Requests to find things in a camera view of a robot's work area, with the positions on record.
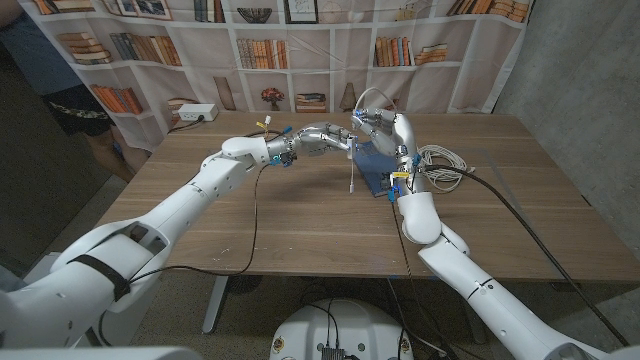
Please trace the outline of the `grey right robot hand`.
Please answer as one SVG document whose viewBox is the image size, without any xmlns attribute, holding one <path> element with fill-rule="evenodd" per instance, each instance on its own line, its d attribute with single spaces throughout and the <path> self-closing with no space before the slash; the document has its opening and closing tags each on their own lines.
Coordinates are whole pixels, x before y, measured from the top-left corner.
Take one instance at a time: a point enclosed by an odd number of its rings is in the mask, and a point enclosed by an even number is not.
<svg viewBox="0 0 640 360">
<path fill-rule="evenodd" d="M 397 197 L 424 192 L 424 180 L 417 176 L 420 162 L 418 147 L 409 119 L 401 113 L 384 109 L 355 109 L 351 122 L 381 155 L 394 160 L 394 169 L 386 170 L 389 187 Z"/>
</svg>

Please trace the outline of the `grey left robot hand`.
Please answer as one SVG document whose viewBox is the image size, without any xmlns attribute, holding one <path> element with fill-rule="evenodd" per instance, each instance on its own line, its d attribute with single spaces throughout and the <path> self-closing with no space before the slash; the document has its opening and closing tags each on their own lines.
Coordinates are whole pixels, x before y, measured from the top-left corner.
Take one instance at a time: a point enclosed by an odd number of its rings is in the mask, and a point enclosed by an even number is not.
<svg viewBox="0 0 640 360">
<path fill-rule="evenodd" d="M 329 122 L 317 122 L 292 135 L 268 141 L 267 150 L 273 162 L 287 167 L 299 156 L 321 156 L 330 151 L 346 151 L 347 158 L 351 159 L 356 144 L 357 136 L 349 130 Z"/>
</svg>

